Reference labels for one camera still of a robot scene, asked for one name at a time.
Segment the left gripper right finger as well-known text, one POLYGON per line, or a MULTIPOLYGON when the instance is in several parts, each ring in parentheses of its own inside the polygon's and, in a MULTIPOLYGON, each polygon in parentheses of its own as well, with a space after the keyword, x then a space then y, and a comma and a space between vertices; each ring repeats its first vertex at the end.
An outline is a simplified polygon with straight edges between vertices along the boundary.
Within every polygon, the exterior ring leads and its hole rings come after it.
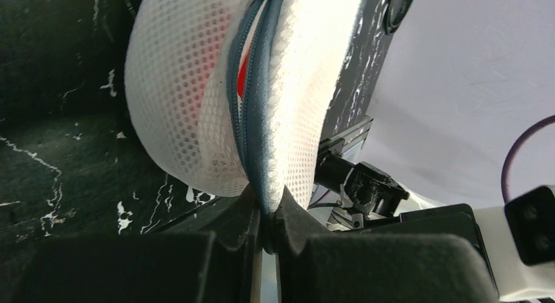
POLYGON ((467 205, 332 232, 283 193, 274 218, 280 302, 497 302, 467 205))

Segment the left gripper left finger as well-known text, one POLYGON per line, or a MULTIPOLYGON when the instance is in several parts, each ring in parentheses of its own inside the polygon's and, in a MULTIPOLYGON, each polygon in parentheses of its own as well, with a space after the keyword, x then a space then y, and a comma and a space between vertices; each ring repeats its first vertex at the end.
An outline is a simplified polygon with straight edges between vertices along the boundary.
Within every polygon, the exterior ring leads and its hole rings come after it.
POLYGON ((44 243, 12 302, 251 302, 260 293, 260 211, 251 187, 196 231, 44 243))

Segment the red bra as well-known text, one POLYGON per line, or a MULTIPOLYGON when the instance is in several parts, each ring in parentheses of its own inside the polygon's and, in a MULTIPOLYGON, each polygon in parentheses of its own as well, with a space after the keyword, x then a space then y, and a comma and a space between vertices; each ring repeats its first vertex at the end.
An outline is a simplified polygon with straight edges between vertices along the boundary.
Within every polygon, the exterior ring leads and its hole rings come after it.
POLYGON ((242 60, 241 60, 241 64, 240 64, 240 68, 237 76, 236 90, 237 90, 238 97, 241 99, 243 98, 244 90, 245 90, 245 80, 246 80, 247 66, 249 61, 249 53, 250 53, 250 48, 247 48, 247 50, 242 56, 242 60))

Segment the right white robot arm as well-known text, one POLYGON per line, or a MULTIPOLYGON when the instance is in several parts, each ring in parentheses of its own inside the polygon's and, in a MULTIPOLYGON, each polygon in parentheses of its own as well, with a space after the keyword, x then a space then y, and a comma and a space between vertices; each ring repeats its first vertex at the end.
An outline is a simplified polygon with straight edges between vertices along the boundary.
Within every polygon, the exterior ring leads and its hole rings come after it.
POLYGON ((382 170, 320 151, 315 182, 338 195, 336 224, 356 233, 449 234, 484 261, 503 302, 554 301, 554 187, 542 185, 505 205, 437 205, 382 170))

